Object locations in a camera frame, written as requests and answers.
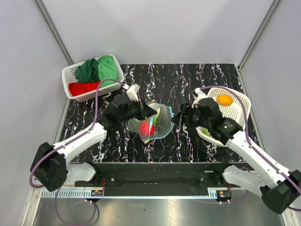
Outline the clear zip top bag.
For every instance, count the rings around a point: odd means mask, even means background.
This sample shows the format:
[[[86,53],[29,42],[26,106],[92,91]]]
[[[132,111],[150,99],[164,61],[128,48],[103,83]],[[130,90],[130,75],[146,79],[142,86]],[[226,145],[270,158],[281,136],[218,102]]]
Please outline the clear zip top bag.
[[[152,102],[147,105],[157,111],[157,114],[143,121],[133,118],[127,123],[128,131],[136,133],[144,143],[165,138],[174,126],[171,122],[174,114],[170,106]]]

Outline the fake orange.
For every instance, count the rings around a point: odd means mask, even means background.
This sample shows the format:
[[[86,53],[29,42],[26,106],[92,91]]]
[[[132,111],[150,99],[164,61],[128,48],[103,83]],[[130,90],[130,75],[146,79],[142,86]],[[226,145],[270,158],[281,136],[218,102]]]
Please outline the fake orange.
[[[223,106],[230,106],[233,103],[233,99],[228,95],[219,95],[217,97],[217,102]]]

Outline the fake white cauliflower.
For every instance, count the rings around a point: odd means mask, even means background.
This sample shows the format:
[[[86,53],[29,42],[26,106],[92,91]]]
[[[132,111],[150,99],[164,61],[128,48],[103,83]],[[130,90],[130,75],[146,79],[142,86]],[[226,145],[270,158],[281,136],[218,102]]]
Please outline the fake white cauliflower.
[[[202,133],[204,134],[204,135],[206,135],[206,136],[211,136],[211,134],[210,134],[210,132],[208,131],[208,129],[205,129],[205,128],[203,128],[202,129]]]

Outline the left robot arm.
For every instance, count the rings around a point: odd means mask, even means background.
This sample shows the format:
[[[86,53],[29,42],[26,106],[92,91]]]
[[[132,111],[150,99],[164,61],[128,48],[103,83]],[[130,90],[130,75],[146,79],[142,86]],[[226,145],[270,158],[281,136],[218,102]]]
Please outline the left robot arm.
[[[103,171],[99,167],[91,162],[71,165],[70,161],[92,145],[104,141],[119,124],[133,118],[145,120],[156,113],[141,98],[134,101],[126,95],[116,96],[86,129],[54,145],[45,142],[39,146],[30,168],[30,186],[44,187],[50,192],[64,183],[100,186]]]

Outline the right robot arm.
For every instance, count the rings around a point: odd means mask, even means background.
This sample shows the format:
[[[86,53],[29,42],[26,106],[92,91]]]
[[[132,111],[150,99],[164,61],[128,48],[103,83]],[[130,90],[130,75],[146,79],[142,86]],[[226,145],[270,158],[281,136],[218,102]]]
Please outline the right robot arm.
[[[256,171],[252,175],[234,166],[214,174],[218,186],[235,184],[261,197],[274,213],[282,214],[301,194],[301,172],[282,166],[254,141],[234,119],[225,117],[211,97],[182,104],[172,118],[177,125],[203,127],[211,137],[238,153]]]

